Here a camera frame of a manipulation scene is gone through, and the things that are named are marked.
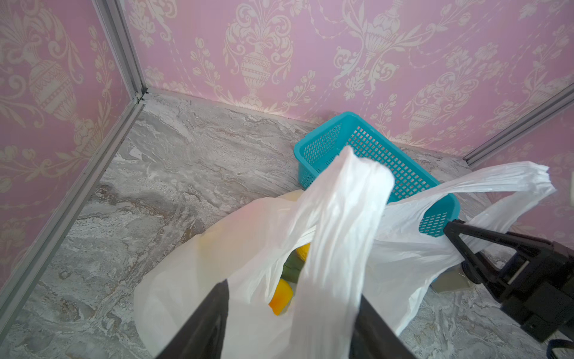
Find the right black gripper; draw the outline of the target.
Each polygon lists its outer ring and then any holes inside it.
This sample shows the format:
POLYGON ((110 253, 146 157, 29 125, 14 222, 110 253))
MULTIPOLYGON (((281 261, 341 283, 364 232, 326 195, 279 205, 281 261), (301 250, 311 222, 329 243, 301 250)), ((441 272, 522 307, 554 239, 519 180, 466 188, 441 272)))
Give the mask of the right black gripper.
POLYGON ((545 239, 475 227, 461 220, 443 229, 465 259, 463 273, 474 284, 483 284, 501 310, 539 342, 560 332, 573 339, 573 250, 545 239), (481 249, 470 245, 487 242, 512 248, 516 253, 502 269, 487 257, 475 259, 481 249))

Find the white plastic bag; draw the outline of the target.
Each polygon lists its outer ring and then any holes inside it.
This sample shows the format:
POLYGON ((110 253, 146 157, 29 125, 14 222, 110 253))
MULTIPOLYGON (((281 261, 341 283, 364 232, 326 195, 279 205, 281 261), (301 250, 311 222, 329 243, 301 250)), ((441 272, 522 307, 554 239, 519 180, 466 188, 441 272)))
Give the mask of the white plastic bag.
POLYGON ((158 355, 219 282, 230 288, 224 358, 346 358, 365 296, 395 334, 432 281, 463 258, 445 237, 421 233, 427 210, 451 193, 501 192, 471 224, 505 232, 555 191, 548 167, 515 162, 472 172, 387 203, 336 178, 255 200, 173 250, 134 293, 135 327, 158 355), (310 243, 306 262, 295 250, 310 243), (284 279, 294 296, 268 306, 284 279))

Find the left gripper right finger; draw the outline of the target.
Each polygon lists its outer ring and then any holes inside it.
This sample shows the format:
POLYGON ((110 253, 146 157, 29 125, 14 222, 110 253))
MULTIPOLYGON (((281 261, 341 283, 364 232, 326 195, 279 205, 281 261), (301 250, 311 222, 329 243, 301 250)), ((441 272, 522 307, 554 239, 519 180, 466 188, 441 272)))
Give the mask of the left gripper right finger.
POLYGON ((394 334, 362 296, 349 351, 350 359, 415 359, 413 353, 394 334))

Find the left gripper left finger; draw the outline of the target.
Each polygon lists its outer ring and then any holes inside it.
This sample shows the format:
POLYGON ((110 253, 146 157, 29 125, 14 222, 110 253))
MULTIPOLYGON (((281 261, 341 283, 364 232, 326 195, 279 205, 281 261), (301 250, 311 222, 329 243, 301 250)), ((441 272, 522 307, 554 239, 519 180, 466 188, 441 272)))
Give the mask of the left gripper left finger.
POLYGON ((158 359, 205 358, 222 356, 230 291, 227 280, 216 284, 158 359))

